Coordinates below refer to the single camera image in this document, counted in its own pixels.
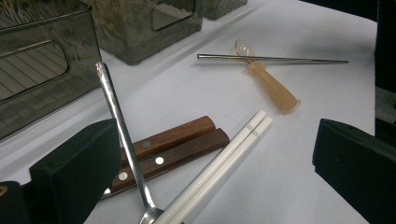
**knife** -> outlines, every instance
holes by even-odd
[[[140,160],[143,176],[149,179],[225,147],[229,142],[227,134],[222,129],[216,129],[212,120],[205,116],[140,140],[134,143],[134,149]],[[123,150],[121,164],[119,174],[102,199],[135,185]]]

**metal rod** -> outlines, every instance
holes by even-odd
[[[236,56],[220,54],[198,54],[198,61],[229,61],[229,62],[250,62],[264,61],[267,63],[349,63],[349,61],[321,60],[321,59],[297,59],[297,58],[274,58],[274,57],[255,57],[255,56]]]
[[[96,69],[102,84],[102,89],[105,94],[108,107],[110,108],[111,115],[117,120],[120,140],[123,147],[125,148],[128,162],[131,165],[132,172],[134,173],[134,179],[136,180],[136,185],[139,188],[140,195],[142,196],[143,204],[146,208],[153,208],[155,205],[149,194],[149,188],[146,185],[145,178],[143,177],[142,171],[140,169],[138,158],[134,152],[133,143],[121,113],[119,101],[117,100],[117,95],[114,90],[110,74],[107,70],[107,66],[104,63],[97,63]]]

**silver chopstick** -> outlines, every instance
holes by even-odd
[[[274,58],[274,57],[236,56],[236,55],[219,55],[219,54],[198,54],[197,60],[198,61],[229,61],[229,62],[264,61],[267,63],[306,63],[306,64],[349,63],[349,61],[340,61],[340,60]]]

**metal spoon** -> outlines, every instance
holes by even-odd
[[[111,77],[108,72],[105,63],[96,64],[97,74],[100,78],[102,84],[103,92],[107,100],[108,107],[110,108],[111,115],[117,120],[117,125],[120,133],[120,140],[125,148],[125,153],[128,158],[128,162],[131,165],[132,172],[134,173],[134,179],[136,180],[136,185],[139,188],[140,195],[142,197],[143,205],[145,205],[145,214],[140,220],[140,224],[151,224],[157,219],[163,210],[157,208],[151,199],[149,194],[149,188],[146,185],[145,178],[142,175],[142,171],[139,166],[139,161],[134,153],[133,143],[131,137],[128,133],[128,129],[125,125],[123,115],[120,110],[119,101],[117,100],[117,95],[111,82]]]
[[[239,56],[254,56],[253,47],[244,39],[236,40],[235,49]],[[263,63],[247,61],[247,69],[259,79],[271,100],[283,114],[292,113],[300,105],[300,100],[297,100],[286,87],[271,76],[265,70]]]

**metal rivet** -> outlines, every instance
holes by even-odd
[[[125,172],[122,172],[119,174],[119,179],[120,180],[126,180],[126,178],[128,178],[128,174]]]
[[[155,159],[155,163],[161,165],[163,164],[163,158],[162,157],[157,157],[157,159]]]
[[[143,147],[150,147],[150,146],[151,146],[150,141],[146,141],[143,143]]]
[[[5,195],[7,191],[8,191],[7,186],[0,186],[0,197]]]

